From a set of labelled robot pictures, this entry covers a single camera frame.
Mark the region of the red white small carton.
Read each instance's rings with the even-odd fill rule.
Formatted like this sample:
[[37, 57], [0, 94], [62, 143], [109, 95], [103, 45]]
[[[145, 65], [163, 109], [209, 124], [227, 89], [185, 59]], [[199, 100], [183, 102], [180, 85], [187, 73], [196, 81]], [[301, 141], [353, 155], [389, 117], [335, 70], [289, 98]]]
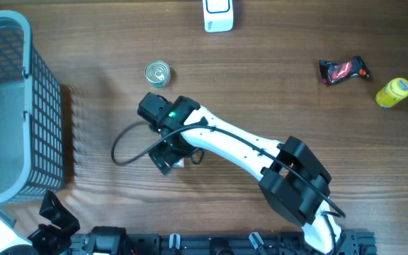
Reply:
[[182, 158], [180, 160], [178, 160], [176, 163], [174, 163], [172, 166], [172, 168], [184, 168], [185, 167], [185, 159]]

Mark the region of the green labelled round container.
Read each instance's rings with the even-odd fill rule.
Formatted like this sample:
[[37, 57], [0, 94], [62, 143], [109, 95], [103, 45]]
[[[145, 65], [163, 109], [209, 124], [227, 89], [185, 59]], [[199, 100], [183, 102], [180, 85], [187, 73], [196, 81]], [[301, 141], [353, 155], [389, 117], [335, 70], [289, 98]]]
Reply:
[[144, 75], [147, 81], [154, 88], [163, 88], [171, 80], [171, 70], [169, 65], [162, 60], [150, 62], [144, 68]]

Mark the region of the black red snack wrapper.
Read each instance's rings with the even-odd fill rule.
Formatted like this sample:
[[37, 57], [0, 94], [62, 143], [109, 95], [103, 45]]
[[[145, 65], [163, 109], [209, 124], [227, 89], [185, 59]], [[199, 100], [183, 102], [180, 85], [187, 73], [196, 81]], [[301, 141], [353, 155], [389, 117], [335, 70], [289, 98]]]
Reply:
[[348, 62], [337, 64], [328, 60], [319, 61], [322, 81], [326, 85], [333, 85], [349, 77], [370, 79], [371, 74], [361, 57], [356, 56]]

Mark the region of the yellow lidded small bottle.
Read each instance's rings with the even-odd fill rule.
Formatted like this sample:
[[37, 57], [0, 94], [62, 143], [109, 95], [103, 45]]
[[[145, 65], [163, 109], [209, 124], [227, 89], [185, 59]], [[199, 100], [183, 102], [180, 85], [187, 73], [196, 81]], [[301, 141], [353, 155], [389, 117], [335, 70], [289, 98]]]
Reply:
[[376, 93], [375, 101], [380, 107], [391, 108], [406, 97], [408, 81], [404, 78], [395, 78]]

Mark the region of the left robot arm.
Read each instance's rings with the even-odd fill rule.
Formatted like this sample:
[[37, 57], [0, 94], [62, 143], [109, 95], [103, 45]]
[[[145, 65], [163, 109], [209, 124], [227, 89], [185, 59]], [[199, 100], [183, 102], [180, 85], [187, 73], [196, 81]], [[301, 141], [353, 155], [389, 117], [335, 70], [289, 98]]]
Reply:
[[[80, 229], [78, 219], [68, 211], [52, 191], [46, 191], [39, 210], [40, 216], [50, 221], [40, 224], [28, 240], [30, 244], [12, 244], [0, 255], [62, 254], [69, 252], [72, 235]], [[126, 230], [121, 227], [95, 227], [84, 236], [79, 245], [84, 254], [134, 254]]]

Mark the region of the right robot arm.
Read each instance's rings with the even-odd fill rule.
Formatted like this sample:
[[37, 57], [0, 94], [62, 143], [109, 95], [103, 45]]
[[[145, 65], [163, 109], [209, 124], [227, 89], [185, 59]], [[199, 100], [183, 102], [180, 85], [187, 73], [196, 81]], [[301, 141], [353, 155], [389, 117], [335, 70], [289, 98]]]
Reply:
[[329, 198], [330, 173], [296, 137], [262, 138], [226, 123], [198, 102], [174, 102], [148, 93], [137, 113], [161, 139], [147, 153], [163, 174], [197, 151], [208, 150], [241, 167], [257, 181], [270, 207], [302, 228], [305, 243], [321, 254], [339, 254], [344, 232], [335, 222], [345, 213]]

